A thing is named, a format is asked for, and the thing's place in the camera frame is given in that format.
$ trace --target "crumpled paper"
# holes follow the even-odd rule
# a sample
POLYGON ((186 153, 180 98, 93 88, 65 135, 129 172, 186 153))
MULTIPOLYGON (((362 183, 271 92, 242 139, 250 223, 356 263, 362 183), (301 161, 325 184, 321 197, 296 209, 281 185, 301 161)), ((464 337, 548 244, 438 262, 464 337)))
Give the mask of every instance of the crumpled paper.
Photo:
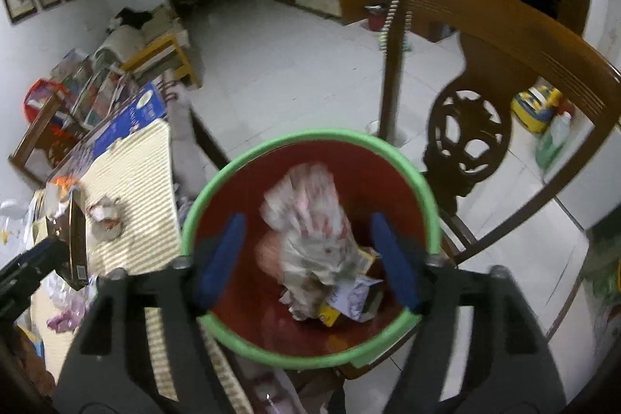
POLYGON ((123 212, 120 198, 112 200, 107 195, 88 207, 87 214, 91 217, 91 234, 99 241, 113 241, 123 231, 123 212))
POLYGON ((259 245, 259 266, 287 288, 281 301, 294 319, 317 318, 333 287, 355 279, 360 260, 331 174, 319 164, 294 167, 265 194, 261 214, 279 236, 259 245))

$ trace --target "chair backrest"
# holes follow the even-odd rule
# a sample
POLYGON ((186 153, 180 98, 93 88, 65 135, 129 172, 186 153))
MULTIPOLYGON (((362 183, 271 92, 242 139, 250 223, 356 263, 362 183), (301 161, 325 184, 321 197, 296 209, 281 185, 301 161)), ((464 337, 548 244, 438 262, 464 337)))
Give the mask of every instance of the chair backrest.
MULTIPOLYGON (((586 165, 619 120, 621 75, 582 38, 518 0, 405 1, 413 17, 424 13, 461 31, 466 68, 438 95, 425 150, 426 177, 445 216, 455 217, 457 195, 467 195, 499 167, 511 134, 511 99, 539 76, 561 90, 594 125, 554 178, 504 223, 478 241, 467 229, 461 234, 466 240, 466 250, 456 258, 461 262, 529 219, 586 165), (448 116, 460 127, 457 141, 446 137, 448 116), (466 152, 472 140, 487 145, 479 157, 466 152)), ((405 4, 401 2, 388 36, 384 80, 389 83, 397 81, 393 74, 401 71, 405 4)))
POLYGON ((63 159, 64 155, 77 144, 78 139, 85 133, 85 130, 75 118, 65 111, 65 113, 69 114, 73 119, 72 128, 74 132, 72 132, 71 135, 67 134, 63 136, 62 139, 54 136, 50 128, 50 123, 55 114, 63 109, 63 100, 55 92, 52 93, 50 98, 43 104, 35 120, 28 127, 17 149, 13 154, 9 155, 9 162, 11 165, 21 174, 25 175, 29 182, 36 188, 44 187, 45 182, 26 167, 26 162, 30 158, 32 152, 36 148, 44 150, 46 158, 53 169, 55 164, 63 159))

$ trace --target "wooden chair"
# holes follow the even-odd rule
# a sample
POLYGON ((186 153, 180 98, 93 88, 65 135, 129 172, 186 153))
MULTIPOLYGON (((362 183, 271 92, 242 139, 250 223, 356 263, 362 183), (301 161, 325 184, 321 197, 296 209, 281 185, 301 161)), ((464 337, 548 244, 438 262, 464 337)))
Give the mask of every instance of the wooden chair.
POLYGON ((518 0, 402 0, 387 37, 380 137, 389 142, 395 132, 408 6, 414 19, 424 14, 461 31, 466 69, 435 100, 423 157, 441 217, 463 245, 463 250, 453 245, 446 251, 459 264, 538 212, 595 155, 621 114, 621 75, 578 35, 518 0), (560 89, 593 129, 538 194, 476 239, 456 215, 457 196, 468 195, 500 166, 511 137, 511 99, 539 76, 560 89), (456 141, 446 135, 449 116, 460 128, 456 141), (479 156, 467 151, 468 142, 476 139, 487 146, 479 156))
POLYGON ((154 64, 161 61, 162 58, 174 53, 181 61, 181 66, 175 69, 175 77, 181 79, 185 76, 190 78, 197 87, 201 86, 199 79, 194 72, 194 68, 190 64, 186 53, 177 43, 177 39, 172 34, 165 34, 151 43, 147 44, 141 51, 136 53, 131 59, 123 63, 120 68, 126 72, 136 72, 145 64, 154 61, 154 64))
POLYGON ((9 162, 22 175, 26 176, 27 180, 36 188, 43 188, 45 182, 26 167, 26 162, 32 152, 35 149, 43 150, 52 169, 55 169, 85 134, 86 130, 64 108, 63 100, 56 93, 53 93, 45 101, 35 120, 28 127, 17 149, 13 154, 9 155, 9 162), (50 125, 52 118, 59 111, 62 111, 73 120, 67 132, 63 131, 65 135, 61 137, 52 133, 50 125))

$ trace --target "white floor tile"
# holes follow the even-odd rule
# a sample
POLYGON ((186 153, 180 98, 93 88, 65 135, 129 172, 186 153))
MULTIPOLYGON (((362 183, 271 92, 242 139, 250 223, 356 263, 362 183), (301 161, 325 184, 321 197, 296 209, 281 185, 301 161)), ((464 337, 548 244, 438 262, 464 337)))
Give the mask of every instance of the white floor tile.
POLYGON ((205 165, 205 174, 207 176, 207 181, 213 178, 218 173, 218 168, 214 166, 211 162, 207 162, 205 165))
POLYGON ((410 350, 412 349, 412 344, 414 344, 414 340, 416 336, 410 337, 410 339, 403 344, 397 351, 393 352, 390 355, 390 358, 395 363, 396 366, 399 367, 400 370, 403 370, 403 367, 406 365, 406 360, 408 360, 408 356, 410 354, 410 350))
POLYGON ((545 331, 548 331, 552 327, 552 324, 557 319, 559 312, 563 309, 563 306, 567 301, 574 284, 576 283, 576 279, 580 274, 580 270, 585 263, 588 249, 588 240, 585 236, 583 236, 569 255, 567 264, 561 273, 560 279, 558 279, 554 291, 550 295, 550 298, 546 302, 544 308, 539 312, 538 317, 545 331))
POLYGON ((403 72, 397 125, 405 131, 408 139, 426 131, 429 112, 436 95, 429 86, 403 72))
POLYGON ((278 40, 276 45, 294 64, 306 66, 319 59, 336 59, 341 46, 347 43, 351 42, 329 29, 311 25, 278 40))
POLYGON ((350 111, 352 128, 364 128, 380 117, 380 103, 382 98, 382 78, 368 78, 351 90, 343 90, 336 94, 350 111))
POLYGON ((203 87, 190 94, 194 111, 224 151, 239 146, 256 132, 250 130, 235 112, 233 104, 217 87, 203 87))
POLYGON ((474 236, 479 236, 483 225, 498 210, 498 203, 513 191, 524 167, 522 161, 507 152, 492 176, 477 183, 467 197, 459 198, 457 214, 474 236))
POLYGON ((439 92, 463 72, 465 65, 462 55, 435 45, 422 52, 412 52, 403 67, 408 74, 439 92))
POLYGON ((379 33, 372 32, 365 26, 356 31, 353 41, 367 47, 368 49, 380 51, 380 41, 378 40, 378 36, 379 33))
POLYGON ((405 155, 408 160, 421 172, 427 170, 423 162, 423 155, 427 148, 427 130, 415 135, 404 144, 399 151, 405 155))
POLYGON ((401 371, 387 359, 355 381, 345 381, 345 406, 355 414, 380 414, 401 371))
POLYGON ((535 161, 535 148, 539 141, 539 136, 527 131, 513 115, 511 120, 513 122, 513 132, 511 133, 511 141, 508 146, 510 152, 518 157, 529 168, 530 172, 540 177, 541 169, 539 169, 535 161))
POLYGON ((567 317, 550 341, 550 350, 557 363, 568 402, 585 386, 594 372, 594 323, 586 284, 583 284, 567 317))
POLYGON ((327 95, 329 91, 291 65, 268 72, 230 97, 241 121, 260 134, 286 121, 290 113, 305 114, 327 95))
POLYGON ((462 262, 459 268, 461 270, 486 274, 494 265, 498 265, 498 261, 488 251, 482 251, 478 255, 474 255, 472 258, 462 262))
POLYGON ((230 160, 234 160, 238 156, 246 153, 249 149, 252 149, 253 147, 254 146, 249 141, 245 141, 241 143, 239 146, 234 147, 233 149, 227 151, 227 157, 229 157, 230 160))
POLYGON ((286 69, 291 61, 272 46, 260 46, 241 52, 236 58, 217 65, 218 80, 227 94, 243 90, 277 69, 286 69))
MULTIPOLYGON (((359 47, 359 50, 361 55, 371 52, 364 47, 359 47)), ((330 94, 351 90, 368 77, 381 76, 380 67, 366 68, 362 63, 347 63, 343 57, 337 55, 308 59, 306 63, 299 64, 298 69, 307 75, 316 87, 321 87, 330 94)))
MULTIPOLYGON (((526 202, 541 183, 523 170, 513 192, 484 225, 480 236, 526 202)), ((505 265, 522 289, 535 314, 541 317, 577 244, 585 241, 558 203, 551 201, 522 226, 486 251, 496 264, 505 265)))

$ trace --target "chair leg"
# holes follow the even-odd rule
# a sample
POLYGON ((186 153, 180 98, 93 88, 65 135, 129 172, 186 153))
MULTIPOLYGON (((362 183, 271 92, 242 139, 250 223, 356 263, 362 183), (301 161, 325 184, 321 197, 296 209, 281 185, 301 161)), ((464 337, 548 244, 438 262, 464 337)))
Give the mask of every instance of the chair leg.
POLYGON ((181 59, 182 66, 187 69, 187 75, 190 77, 190 81, 192 82, 192 84, 200 88, 202 83, 200 83, 200 81, 198 80, 198 77, 196 76, 196 73, 194 72, 194 68, 192 67, 192 64, 190 64, 190 61, 187 58, 186 53, 184 52, 182 47, 177 44, 176 41, 174 44, 175 44, 175 51, 177 52, 177 54, 179 55, 179 58, 181 59))

